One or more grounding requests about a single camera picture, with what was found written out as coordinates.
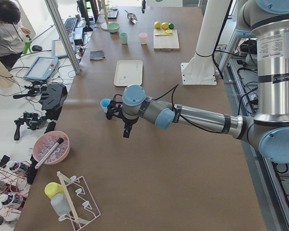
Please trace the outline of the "black keyboard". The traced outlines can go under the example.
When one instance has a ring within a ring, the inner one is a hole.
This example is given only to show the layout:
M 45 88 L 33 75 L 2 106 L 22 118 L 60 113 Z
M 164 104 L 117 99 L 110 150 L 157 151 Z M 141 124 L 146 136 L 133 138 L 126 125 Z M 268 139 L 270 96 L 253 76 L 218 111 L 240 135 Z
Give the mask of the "black keyboard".
M 77 23 L 78 19 L 76 17 L 69 17 L 65 20 L 64 27 L 69 37 L 72 35 L 72 32 L 74 31 Z

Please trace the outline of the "blue cup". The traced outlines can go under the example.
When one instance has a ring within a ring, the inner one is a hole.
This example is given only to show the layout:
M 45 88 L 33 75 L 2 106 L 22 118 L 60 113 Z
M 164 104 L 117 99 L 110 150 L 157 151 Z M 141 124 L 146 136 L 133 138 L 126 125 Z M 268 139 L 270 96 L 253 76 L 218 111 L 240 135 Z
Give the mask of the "blue cup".
M 109 98 L 104 98 L 100 101 L 100 106 L 103 110 L 104 113 L 107 113 L 108 111 L 108 106 L 110 105 L 111 100 Z

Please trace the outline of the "blue teach pendant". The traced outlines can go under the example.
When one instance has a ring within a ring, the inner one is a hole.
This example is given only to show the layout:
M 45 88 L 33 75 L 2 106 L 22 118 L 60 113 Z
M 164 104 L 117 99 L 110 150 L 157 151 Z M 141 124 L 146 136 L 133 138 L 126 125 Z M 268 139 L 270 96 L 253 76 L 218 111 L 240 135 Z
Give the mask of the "blue teach pendant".
M 67 57 L 67 52 L 60 39 L 52 41 L 52 57 L 57 57 L 58 59 Z
M 37 57 L 24 75 L 24 79 L 38 81 L 46 80 L 53 74 L 57 65 L 57 57 Z

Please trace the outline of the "yellow lemon far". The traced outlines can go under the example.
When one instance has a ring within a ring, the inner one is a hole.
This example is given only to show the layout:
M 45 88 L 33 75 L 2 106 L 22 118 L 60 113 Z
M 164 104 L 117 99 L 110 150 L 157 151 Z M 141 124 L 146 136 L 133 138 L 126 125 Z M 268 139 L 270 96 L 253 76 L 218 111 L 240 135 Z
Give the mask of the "yellow lemon far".
M 154 28 L 155 28 L 155 29 L 160 29 L 160 27 L 161 27 L 161 23 L 160 23 L 159 21 L 156 21 L 156 22 L 154 23 Z

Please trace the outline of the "person in white jacket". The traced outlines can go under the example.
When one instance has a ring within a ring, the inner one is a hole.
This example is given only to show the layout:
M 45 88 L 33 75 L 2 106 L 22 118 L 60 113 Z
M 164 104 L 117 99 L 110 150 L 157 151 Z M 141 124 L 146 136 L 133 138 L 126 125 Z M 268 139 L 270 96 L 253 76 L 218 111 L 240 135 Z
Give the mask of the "person in white jacket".
M 22 25 L 19 4 L 0 0 L 0 61 L 11 70 L 23 53 L 31 31 Z

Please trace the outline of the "grey folded cloth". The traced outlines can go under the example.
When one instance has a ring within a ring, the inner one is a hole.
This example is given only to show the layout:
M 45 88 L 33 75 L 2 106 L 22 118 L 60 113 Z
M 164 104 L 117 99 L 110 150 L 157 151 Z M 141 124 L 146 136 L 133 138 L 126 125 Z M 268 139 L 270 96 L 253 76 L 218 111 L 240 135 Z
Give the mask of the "grey folded cloth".
M 98 51 L 91 51 L 90 52 L 90 60 L 96 61 L 96 60 L 102 60 L 105 58 L 104 51 L 98 50 Z

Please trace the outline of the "green bowl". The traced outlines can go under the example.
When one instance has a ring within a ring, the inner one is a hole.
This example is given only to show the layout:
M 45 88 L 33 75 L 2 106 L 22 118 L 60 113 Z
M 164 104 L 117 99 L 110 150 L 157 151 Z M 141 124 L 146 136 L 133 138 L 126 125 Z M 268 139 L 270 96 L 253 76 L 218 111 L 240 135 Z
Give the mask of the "green bowl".
M 107 24 L 107 30 L 110 33 L 117 33 L 120 29 L 120 24 L 116 22 L 108 23 Z

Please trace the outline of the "wooden cutting board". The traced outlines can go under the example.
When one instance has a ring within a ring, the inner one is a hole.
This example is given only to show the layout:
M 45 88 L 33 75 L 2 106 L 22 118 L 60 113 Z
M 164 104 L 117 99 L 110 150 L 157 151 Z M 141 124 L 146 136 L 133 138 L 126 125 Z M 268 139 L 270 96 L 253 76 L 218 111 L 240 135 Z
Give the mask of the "wooden cutting board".
M 159 33 L 160 30 L 161 29 L 154 29 L 154 34 Z M 154 50 L 171 51 L 180 49 L 178 32 L 176 29 L 172 30 L 172 36 L 153 36 L 153 38 Z

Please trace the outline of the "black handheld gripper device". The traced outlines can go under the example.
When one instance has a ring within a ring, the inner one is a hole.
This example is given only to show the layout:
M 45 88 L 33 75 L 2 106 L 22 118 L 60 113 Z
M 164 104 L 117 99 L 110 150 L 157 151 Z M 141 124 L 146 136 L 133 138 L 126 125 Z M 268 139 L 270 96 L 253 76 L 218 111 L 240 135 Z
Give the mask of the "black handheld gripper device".
M 20 126 L 26 123 L 30 130 L 37 130 L 39 126 L 47 120 L 46 116 L 40 117 L 38 113 L 23 112 L 23 116 L 14 121 L 16 124 L 16 131 L 13 139 L 18 141 L 20 139 Z

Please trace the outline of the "metal muddler in bowl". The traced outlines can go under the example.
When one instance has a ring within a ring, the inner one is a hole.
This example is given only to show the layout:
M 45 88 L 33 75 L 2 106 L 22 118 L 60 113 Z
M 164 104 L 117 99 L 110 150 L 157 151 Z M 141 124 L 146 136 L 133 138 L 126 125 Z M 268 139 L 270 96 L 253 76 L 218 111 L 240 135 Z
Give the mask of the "metal muddler in bowl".
M 43 158 L 39 162 L 36 163 L 34 168 L 39 169 L 63 142 L 64 142 L 64 139 L 59 138 L 57 142 L 50 148 L 50 150 L 43 156 Z

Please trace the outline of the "yellow cup on rack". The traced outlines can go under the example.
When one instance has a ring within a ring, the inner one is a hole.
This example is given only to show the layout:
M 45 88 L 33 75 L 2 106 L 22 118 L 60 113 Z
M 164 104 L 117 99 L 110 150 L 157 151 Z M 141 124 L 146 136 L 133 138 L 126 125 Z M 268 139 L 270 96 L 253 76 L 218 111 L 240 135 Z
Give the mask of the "yellow cup on rack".
M 44 192 L 50 199 L 52 199 L 58 193 L 64 194 L 62 185 L 56 182 L 48 183 L 44 188 Z

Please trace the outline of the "yellow lemon near lime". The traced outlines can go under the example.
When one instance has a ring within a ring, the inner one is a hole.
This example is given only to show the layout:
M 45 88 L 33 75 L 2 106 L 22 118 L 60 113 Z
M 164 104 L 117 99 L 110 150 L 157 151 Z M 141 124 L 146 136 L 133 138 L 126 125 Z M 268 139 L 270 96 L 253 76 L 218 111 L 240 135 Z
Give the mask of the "yellow lemon near lime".
M 161 28 L 167 30 L 169 28 L 169 24 L 166 22 L 161 23 Z

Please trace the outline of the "metal scoop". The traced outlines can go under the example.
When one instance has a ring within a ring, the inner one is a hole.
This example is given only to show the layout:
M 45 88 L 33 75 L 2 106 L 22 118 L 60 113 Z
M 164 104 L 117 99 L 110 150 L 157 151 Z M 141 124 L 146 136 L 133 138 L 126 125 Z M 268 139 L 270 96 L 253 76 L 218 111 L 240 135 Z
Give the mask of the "metal scoop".
M 127 18 L 131 23 L 136 24 L 138 22 L 138 19 L 134 13 L 129 12 L 127 9 L 125 9 L 125 12 L 127 13 Z

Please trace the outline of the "beige rabbit tray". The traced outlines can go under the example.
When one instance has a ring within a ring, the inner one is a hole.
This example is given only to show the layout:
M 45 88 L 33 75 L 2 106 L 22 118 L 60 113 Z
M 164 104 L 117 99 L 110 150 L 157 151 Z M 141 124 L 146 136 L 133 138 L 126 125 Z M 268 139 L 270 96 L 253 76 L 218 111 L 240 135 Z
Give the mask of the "beige rabbit tray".
M 141 60 L 119 60 L 117 61 L 114 85 L 116 87 L 127 87 L 129 85 L 142 85 L 143 61 Z

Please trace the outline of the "pink cup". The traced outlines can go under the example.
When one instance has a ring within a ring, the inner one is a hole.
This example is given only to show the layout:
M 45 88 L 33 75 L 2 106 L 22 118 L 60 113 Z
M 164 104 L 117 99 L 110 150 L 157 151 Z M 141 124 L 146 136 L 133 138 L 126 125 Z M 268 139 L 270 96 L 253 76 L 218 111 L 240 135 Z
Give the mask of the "pink cup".
M 139 39 L 140 39 L 140 44 L 141 45 L 146 45 L 147 44 L 147 36 L 148 34 L 145 32 L 142 32 L 139 34 Z

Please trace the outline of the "green cup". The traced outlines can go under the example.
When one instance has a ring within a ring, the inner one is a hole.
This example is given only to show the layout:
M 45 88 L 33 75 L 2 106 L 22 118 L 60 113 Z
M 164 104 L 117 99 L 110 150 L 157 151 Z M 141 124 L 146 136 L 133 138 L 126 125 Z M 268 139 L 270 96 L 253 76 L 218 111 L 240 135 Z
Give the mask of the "green cup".
M 121 44 L 127 44 L 128 43 L 128 34 L 127 33 L 121 32 L 119 34 L 119 37 L 120 37 Z

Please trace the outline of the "wooden cup tree stand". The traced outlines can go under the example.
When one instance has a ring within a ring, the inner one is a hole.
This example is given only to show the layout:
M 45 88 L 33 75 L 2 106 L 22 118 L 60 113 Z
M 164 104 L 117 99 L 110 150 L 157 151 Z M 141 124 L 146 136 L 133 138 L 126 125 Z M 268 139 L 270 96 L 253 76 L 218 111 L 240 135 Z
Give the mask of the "wooden cup tree stand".
M 109 24 L 109 20 L 108 20 L 108 11 L 106 8 L 106 3 L 105 0 L 98 0 L 98 2 L 101 4 L 102 6 L 102 10 L 99 10 L 99 15 L 103 15 L 105 18 L 105 22 L 101 24 L 101 29 L 103 31 L 108 31 L 108 24 Z

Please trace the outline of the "yellow plastic knife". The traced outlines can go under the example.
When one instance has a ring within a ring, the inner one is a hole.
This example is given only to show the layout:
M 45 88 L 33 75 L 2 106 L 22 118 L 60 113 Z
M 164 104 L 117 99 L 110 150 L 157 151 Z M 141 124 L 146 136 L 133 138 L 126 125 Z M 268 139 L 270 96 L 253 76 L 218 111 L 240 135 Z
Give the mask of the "yellow plastic knife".
M 167 34 L 167 33 L 156 33 L 154 36 L 172 36 L 172 34 Z

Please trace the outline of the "black monitor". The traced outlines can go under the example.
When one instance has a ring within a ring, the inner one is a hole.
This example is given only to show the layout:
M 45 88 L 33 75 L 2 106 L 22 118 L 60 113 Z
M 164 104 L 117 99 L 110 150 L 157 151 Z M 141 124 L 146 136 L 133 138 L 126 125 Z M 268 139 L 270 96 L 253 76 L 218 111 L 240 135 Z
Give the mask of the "black monitor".
M 93 13 L 92 21 L 90 21 L 89 19 L 87 2 L 89 2 L 91 5 L 91 10 Z M 86 22 L 84 31 L 85 32 L 93 31 L 94 25 L 98 19 L 98 8 L 97 8 L 96 1 L 95 0 L 77 0 L 76 3 L 78 5 L 78 9 L 80 10 L 81 17 L 84 18 Z

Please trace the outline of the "aluminium frame post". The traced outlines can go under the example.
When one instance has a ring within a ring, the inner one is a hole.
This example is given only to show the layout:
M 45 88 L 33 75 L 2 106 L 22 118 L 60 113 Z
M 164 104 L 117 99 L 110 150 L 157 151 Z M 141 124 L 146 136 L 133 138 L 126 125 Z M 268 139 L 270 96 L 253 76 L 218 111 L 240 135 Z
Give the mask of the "aluminium frame post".
M 46 6 L 48 8 L 48 11 L 53 19 L 54 25 L 57 29 L 57 32 L 61 38 L 63 47 L 67 53 L 67 56 L 72 64 L 72 67 L 76 74 L 79 74 L 81 72 L 80 65 L 78 63 L 78 60 L 75 56 L 75 53 L 72 49 L 69 37 L 67 35 L 64 23 L 62 22 L 62 18 L 60 16 L 60 13 L 58 11 L 58 4 L 55 0 L 45 0 Z

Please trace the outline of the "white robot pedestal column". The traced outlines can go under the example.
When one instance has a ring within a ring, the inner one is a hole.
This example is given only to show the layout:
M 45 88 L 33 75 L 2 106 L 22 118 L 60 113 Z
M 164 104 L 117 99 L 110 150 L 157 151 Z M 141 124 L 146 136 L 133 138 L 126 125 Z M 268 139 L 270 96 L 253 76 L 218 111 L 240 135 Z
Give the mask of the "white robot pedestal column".
M 184 85 L 216 85 L 212 56 L 219 42 L 222 26 L 228 18 L 231 0 L 209 0 L 205 9 L 194 57 L 181 63 Z

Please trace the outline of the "green lime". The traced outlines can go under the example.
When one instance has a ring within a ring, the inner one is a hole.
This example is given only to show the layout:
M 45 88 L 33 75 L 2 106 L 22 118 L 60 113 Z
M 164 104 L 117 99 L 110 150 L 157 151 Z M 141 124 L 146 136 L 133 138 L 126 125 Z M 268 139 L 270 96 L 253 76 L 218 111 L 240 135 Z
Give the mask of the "green lime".
M 168 27 L 169 27 L 169 29 L 174 29 L 174 24 L 173 23 L 169 23 Z

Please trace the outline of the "clear cup on rack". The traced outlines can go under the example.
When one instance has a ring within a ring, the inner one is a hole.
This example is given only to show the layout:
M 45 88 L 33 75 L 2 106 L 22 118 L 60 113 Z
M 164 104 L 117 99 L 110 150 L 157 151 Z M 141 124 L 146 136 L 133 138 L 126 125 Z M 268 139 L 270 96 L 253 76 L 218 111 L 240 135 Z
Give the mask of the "clear cup on rack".
M 67 197 L 63 193 L 57 193 L 51 199 L 51 205 L 58 216 L 69 214 L 71 212 Z

